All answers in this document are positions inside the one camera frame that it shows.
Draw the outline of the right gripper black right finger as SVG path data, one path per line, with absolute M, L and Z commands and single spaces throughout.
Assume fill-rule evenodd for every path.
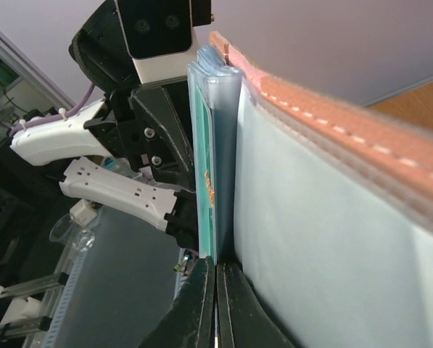
M 216 292 L 219 347 L 294 346 L 268 317 L 239 265 L 217 265 Z

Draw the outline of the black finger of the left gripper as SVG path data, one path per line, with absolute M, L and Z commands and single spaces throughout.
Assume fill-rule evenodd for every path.
M 189 90 L 186 86 L 137 88 L 131 106 L 144 136 L 145 152 L 159 183 L 195 190 Z

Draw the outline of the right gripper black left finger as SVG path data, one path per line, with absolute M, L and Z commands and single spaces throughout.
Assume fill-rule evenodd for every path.
M 213 347 L 215 345 L 215 265 L 197 260 L 165 317 L 140 347 Z

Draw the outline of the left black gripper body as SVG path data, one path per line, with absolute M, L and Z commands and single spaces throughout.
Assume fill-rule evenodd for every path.
M 101 111 L 83 126 L 113 157 L 126 159 L 130 168 L 135 172 L 150 165 L 143 140 L 145 136 L 153 136 L 154 131 L 150 130 L 144 136 L 141 134 L 141 127 L 131 106 L 131 94 L 137 88 L 155 86 L 186 86 L 188 88 L 186 78 L 122 86 L 114 90 L 106 100 L 107 109 Z

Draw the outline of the green VIP credit card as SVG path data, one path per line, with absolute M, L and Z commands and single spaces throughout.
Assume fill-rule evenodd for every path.
M 214 192 L 211 186 L 212 152 L 208 107 L 199 83 L 204 70 L 197 62 L 187 67 L 189 103 L 194 147 L 194 169 L 197 195 L 197 217 L 199 233 L 199 255 L 217 259 L 215 242 Z

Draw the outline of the pink leather card holder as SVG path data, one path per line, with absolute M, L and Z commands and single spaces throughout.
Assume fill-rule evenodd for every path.
M 433 133 L 278 78 L 217 31 L 191 62 L 215 285 L 239 265 L 293 347 L 433 347 Z

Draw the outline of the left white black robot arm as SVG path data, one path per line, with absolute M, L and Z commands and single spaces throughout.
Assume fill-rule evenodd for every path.
M 212 20 L 209 1 L 102 2 L 69 52 L 104 96 L 21 120 L 0 160 L 37 193 L 111 207 L 198 250 L 186 69 Z

